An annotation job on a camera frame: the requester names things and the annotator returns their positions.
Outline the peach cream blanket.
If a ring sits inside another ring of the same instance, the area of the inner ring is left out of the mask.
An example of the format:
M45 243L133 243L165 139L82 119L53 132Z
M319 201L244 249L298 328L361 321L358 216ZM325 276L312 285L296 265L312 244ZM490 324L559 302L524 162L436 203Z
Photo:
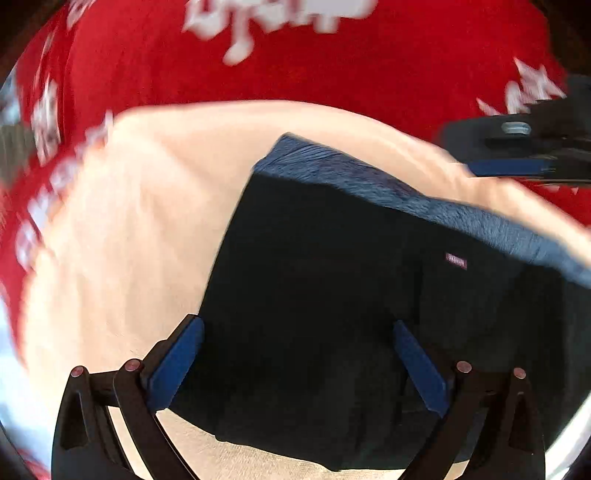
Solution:
M512 180L479 179L442 148L325 106L230 102L140 108L83 154L44 223L20 324L52 415L66 384L148 352L200 304L253 166L286 133L356 157L435 199L489 211L590 259L590 232Z

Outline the black pants blue patterned trim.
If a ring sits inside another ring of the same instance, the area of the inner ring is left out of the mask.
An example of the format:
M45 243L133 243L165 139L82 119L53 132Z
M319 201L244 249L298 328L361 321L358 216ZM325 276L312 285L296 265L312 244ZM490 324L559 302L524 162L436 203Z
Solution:
M590 392L590 270L493 213L280 138L254 167L172 411L221 441L332 470L397 469L433 429L403 323L476 369L524 369L555 440Z

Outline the red cover white characters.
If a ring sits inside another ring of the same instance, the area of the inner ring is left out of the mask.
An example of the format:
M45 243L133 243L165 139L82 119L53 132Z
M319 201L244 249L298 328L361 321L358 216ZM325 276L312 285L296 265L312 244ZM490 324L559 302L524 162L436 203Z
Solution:
M65 1L1 94L36 149L6 197L2 280L21 312L32 206L108 114L148 105L291 100L428 140L446 122L520 113L564 93L539 1Z

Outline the grey crumpled cloth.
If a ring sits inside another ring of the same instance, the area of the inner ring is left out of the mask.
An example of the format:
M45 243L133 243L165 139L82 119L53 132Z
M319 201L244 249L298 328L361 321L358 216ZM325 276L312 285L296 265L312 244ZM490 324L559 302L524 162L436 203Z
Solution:
M2 125L0 133L1 182L8 188L28 165L36 150L32 130L22 124Z

